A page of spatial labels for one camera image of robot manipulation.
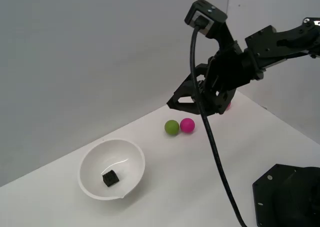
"white bowl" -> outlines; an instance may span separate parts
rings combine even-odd
[[[145,156],[134,143],[110,139],[92,148],[83,158],[78,183],[88,196],[97,200],[115,200],[125,197],[136,187],[145,171]],[[119,182],[107,187],[105,173],[113,170]]]

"robotic arm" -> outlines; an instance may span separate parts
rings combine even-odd
[[[267,68],[301,56],[320,57],[320,18],[305,18],[302,25],[285,32],[276,32],[269,25],[245,39],[247,48],[244,52],[232,38],[226,19],[225,13],[205,0],[192,4],[184,20],[194,28],[190,45],[191,74],[167,105],[171,109],[201,115],[226,194],[240,225],[247,227],[229,187],[207,116],[222,115],[236,88],[251,80],[262,80]],[[195,67],[198,32],[216,39],[219,51],[207,63]],[[204,80],[197,80],[200,75]],[[193,103],[180,102],[181,97],[191,97]],[[258,226],[320,226],[320,168],[276,164],[252,187]]]
[[[269,25],[247,37],[247,48],[242,52],[227,27],[224,12],[205,0],[197,0],[184,21],[194,28],[199,16],[208,20],[208,25],[200,33],[219,43],[219,51],[207,63],[196,67],[196,76],[204,76],[204,80],[198,81],[198,86],[208,116],[216,113],[222,115],[236,88],[251,80],[262,80],[267,68],[301,56],[320,57],[320,18],[305,18],[302,25],[285,32],[277,32]],[[196,103],[179,102],[181,97],[191,97],[195,101],[190,75],[167,105],[171,109],[198,115]]]

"black plastic part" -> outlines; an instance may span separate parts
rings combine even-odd
[[[197,0],[192,4],[188,14],[184,19],[184,22],[191,27],[195,27],[195,24],[193,23],[193,18],[197,12],[201,13],[202,15],[206,16],[208,19],[213,21],[213,25],[208,30],[205,37],[207,37],[208,39],[215,39],[217,31],[222,26],[222,24],[226,22],[228,18],[227,15],[207,1]]]
[[[117,174],[111,170],[108,173],[105,173],[102,175],[103,182],[106,184],[106,186],[110,187],[113,186],[114,184],[119,182],[119,178]]]
[[[259,227],[320,226],[320,168],[276,164],[252,187]]]

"black cube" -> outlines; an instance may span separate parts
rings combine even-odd
[[[105,173],[102,175],[103,182],[106,184],[106,186],[110,187],[113,186],[114,184],[119,182],[119,178],[116,175],[116,173],[111,170],[108,173]]]

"bowl rim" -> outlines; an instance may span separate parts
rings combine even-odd
[[[102,197],[102,196],[98,196],[98,195],[95,195],[93,193],[91,193],[90,191],[88,191],[86,189],[86,187],[82,184],[82,181],[81,181],[81,178],[80,178],[80,171],[81,171],[81,166],[85,160],[85,158],[87,157],[87,155],[93,151],[93,149],[95,149],[97,146],[105,143],[105,142],[109,142],[109,141],[125,141],[125,142],[128,142],[130,144],[132,144],[133,146],[136,147],[136,149],[140,152],[140,155],[141,155],[141,158],[142,158],[142,172],[139,176],[139,181],[135,184],[135,186],[132,187],[132,189],[127,192],[124,196],[112,196],[112,197]],[[110,201],[110,200],[116,200],[116,199],[122,199],[124,198],[127,194],[129,194],[137,185],[138,183],[140,182],[142,176],[144,175],[144,172],[145,172],[145,168],[146,168],[146,160],[145,160],[145,155],[143,153],[143,151],[141,150],[141,148],[134,142],[130,141],[130,140],[127,140],[127,139],[124,139],[124,138],[109,138],[109,139],[105,139],[103,140],[102,142],[100,143],[97,143],[95,144],[93,147],[90,148],[90,150],[83,156],[81,162],[80,162],[80,165],[78,167],[78,172],[77,172],[77,180],[78,180],[78,184],[80,186],[80,188],[82,189],[82,191],[89,197],[93,198],[93,199],[96,199],[96,200],[101,200],[101,201]]]

